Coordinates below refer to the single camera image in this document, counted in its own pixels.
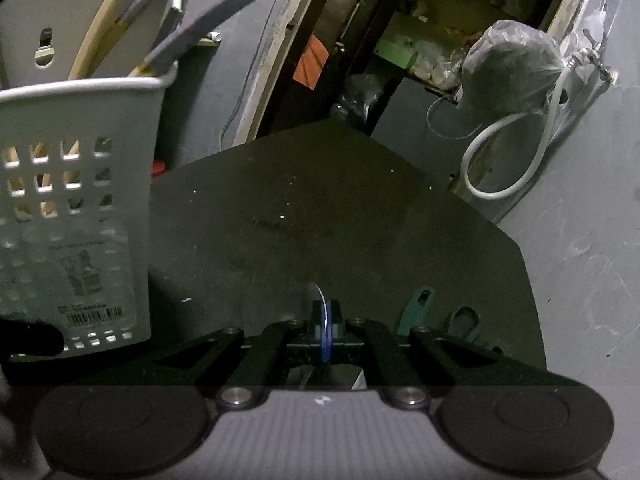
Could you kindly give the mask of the silver spoon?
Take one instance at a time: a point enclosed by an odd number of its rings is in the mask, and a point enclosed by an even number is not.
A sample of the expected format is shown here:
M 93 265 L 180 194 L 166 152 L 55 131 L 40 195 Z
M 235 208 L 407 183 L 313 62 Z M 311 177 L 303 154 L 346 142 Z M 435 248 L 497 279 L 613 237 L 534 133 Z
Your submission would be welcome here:
M 300 378 L 299 390 L 330 390 L 331 385 L 331 354 L 333 348 L 332 309 L 326 295 L 315 282 L 306 285 L 304 296 L 306 304 L 310 304 L 309 318 L 312 339 L 319 346 L 319 362 L 308 365 Z

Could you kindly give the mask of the white perforated utensil basket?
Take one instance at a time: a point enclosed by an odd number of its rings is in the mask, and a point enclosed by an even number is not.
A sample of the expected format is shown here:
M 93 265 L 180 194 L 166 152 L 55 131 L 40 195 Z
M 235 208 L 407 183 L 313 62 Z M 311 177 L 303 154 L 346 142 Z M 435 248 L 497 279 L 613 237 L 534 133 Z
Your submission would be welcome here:
M 152 159 L 177 73 L 132 70 L 169 1 L 78 80 L 70 70 L 103 0 L 2 1 L 1 314 L 57 328 L 68 358 L 150 334 Z

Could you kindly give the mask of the wooden chopstick plain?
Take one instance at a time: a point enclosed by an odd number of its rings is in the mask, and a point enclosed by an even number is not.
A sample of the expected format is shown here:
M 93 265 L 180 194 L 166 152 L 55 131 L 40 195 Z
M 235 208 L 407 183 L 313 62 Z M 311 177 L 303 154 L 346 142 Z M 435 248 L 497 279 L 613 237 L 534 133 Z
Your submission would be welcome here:
M 69 80 L 87 78 L 92 74 L 90 68 L 100 52 L 102 40 L 118 17 L 117 8 L 121 1 L 103 0 L 101 3 L 74 59 Z

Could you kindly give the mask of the wooden chopstick purple band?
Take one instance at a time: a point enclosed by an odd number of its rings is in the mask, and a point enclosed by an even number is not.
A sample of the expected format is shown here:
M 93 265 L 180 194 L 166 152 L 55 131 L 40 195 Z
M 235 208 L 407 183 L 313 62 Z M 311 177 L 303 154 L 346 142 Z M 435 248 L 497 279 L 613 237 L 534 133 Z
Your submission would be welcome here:
M 119 6 L 117 8 L 118 17 L 115 23 L 107 31 L 104 39 L 102 40 L 101 49 L 96 57 L 96 60 L 92 63 L 90 70 L 92 74 L 100 67 L 107 55 L 114 49 L 119 40 L 128 32 L 128 29 L 137 21 L 137 18 L 150 6 L 154 0 L 132 0 L 130 5 L 122 12 L 118 13 Z

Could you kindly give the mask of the green box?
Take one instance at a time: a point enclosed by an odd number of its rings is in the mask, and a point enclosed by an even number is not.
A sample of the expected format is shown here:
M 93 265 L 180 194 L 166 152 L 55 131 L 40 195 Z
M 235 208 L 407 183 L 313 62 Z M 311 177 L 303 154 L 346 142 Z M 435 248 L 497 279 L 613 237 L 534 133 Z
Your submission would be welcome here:
M 386 39 L 376 44 L 374 53 L 403 70 L 408 70 L 416 60 L 416 52 Z

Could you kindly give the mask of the grey plastic bag hanging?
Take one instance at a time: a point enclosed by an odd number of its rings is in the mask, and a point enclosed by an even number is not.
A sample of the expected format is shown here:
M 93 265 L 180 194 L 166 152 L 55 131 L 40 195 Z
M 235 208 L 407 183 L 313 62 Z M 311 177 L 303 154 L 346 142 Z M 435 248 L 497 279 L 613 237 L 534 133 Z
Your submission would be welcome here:
M 460 110 L 480 122 L 536 112 L 565 64 L 554 39 L 512 20 L 488 27 L 461 67 Z

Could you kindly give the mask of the black handled scissors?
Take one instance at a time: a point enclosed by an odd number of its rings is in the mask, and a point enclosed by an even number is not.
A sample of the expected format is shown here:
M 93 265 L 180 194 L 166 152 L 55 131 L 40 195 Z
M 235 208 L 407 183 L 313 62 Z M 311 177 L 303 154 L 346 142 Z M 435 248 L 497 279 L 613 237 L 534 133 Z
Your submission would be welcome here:
M 480 312 L 466 304 L 448 312 L 439 311 L 436 308 L 436 290 L 431 286 L 422 286 L 413 293 L 400 314 L 396 334 L 408 337 L 412 330 L 420 327 L 436 330 L 503 355 L 503 350 L 498 344 L 493 344 L 483 336 L 483 319 Z

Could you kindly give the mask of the door frame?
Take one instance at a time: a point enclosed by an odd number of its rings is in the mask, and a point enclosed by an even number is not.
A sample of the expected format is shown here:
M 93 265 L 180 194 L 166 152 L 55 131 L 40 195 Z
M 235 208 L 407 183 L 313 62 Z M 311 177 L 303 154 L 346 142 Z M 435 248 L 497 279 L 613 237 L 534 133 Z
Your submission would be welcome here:
M 226 148 L 255 140 L 330 107 L 353 74 L 375 66 L 408 76 L 441 96 L 457 83 L 454 56 L 489 26 L 514 20 L 561 38 L 584 0 L 286 0 L 252 64 L 238 124 Z M 374 53 L 381 40 L 416 52 L 403 70 Z

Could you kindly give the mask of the wall faucet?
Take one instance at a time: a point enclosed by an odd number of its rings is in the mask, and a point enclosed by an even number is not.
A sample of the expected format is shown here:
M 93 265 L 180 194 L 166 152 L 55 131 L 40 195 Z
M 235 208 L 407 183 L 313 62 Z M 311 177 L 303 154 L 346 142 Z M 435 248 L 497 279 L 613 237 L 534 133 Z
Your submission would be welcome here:
M 584 28 L 580 34 L 571 32 L 566 41 L 565 65 L 570 70 L 576 72 L 578 68 L 592 66 L 600 81 L 608 86 L 617 84 L 618 71 L 604 62 L 604 43 L 594 38 L 588 29 Z

